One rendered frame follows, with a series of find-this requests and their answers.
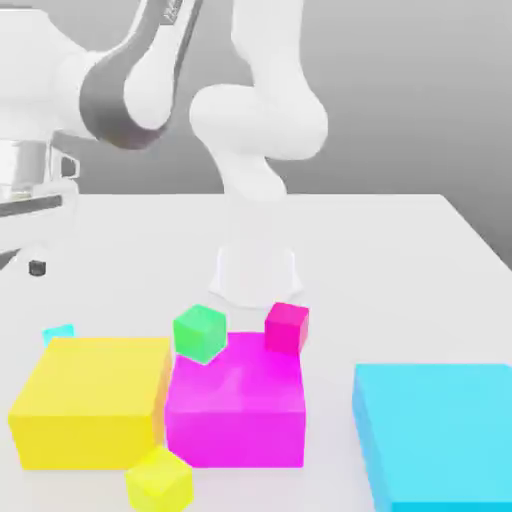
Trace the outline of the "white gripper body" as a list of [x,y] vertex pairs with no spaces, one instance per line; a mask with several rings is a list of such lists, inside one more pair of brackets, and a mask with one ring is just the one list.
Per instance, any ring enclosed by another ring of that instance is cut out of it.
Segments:
[[49,182],[31,196],[0,200],[0,251],[55,242],[71,230],[78,199],[76,182]]

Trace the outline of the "small cyan cube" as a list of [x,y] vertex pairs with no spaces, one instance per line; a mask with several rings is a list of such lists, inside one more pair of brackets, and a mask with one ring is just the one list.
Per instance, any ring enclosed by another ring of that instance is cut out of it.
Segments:
[[47,347],[54,338],[70,338],[75,336],[72,324],[60,325],[42,331],[44,347]]

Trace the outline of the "small green cube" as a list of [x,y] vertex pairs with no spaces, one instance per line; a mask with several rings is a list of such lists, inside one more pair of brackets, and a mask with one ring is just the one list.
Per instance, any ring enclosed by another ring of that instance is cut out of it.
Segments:
[[195,304],[174,319],[173,335],[178,355],[209,364],[227,345],[226,315]]

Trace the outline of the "small yellow cube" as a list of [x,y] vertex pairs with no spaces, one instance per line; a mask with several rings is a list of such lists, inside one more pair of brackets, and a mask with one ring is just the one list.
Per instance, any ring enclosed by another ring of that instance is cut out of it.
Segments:
[[191,466],[159,445],[125,473],[136,512],[183,512],[194,499]]

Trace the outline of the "small pink cube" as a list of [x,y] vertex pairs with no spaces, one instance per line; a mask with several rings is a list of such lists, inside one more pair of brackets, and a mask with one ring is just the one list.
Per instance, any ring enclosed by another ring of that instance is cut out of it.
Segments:
[[299,355],[306,342],[308,329],[308,307],[277,302],[265,319],[265,348],[269,351]]

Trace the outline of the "large yellow box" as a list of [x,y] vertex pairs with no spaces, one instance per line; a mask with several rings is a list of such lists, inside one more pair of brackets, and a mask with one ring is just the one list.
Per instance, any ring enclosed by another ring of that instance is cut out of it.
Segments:
[[25,470],[125,470],[164,441],[167,338],[57,338],[8,424]]

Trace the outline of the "large magenta box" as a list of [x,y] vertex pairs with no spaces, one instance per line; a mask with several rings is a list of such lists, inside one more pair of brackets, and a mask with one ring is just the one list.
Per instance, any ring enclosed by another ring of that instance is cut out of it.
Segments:
[[233,332],[210,363],[177,356],[165,407],[168,449],[194,468],[300,468],[306,405],[300,359],[263,334]]

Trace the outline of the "large cyan box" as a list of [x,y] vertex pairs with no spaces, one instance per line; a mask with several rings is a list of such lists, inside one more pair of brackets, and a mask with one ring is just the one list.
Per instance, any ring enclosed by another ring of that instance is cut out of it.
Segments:
[[512,366],[358,364],[375,512],[512,512]]

